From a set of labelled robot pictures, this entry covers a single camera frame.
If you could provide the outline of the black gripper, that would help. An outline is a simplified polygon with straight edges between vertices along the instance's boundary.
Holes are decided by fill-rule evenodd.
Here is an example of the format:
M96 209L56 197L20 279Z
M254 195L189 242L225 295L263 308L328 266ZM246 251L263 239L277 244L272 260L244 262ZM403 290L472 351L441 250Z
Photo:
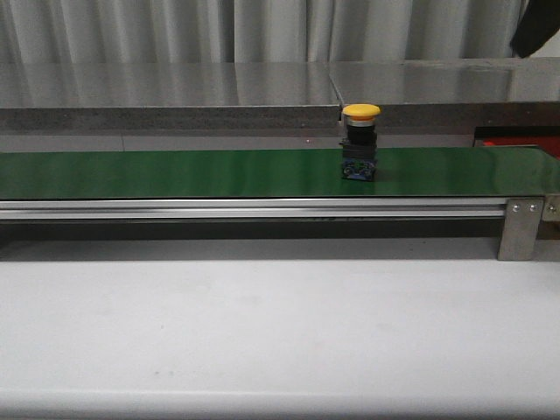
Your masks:
M527 58L559 31L559 1L530 0L516 27L510 46L515 56Z

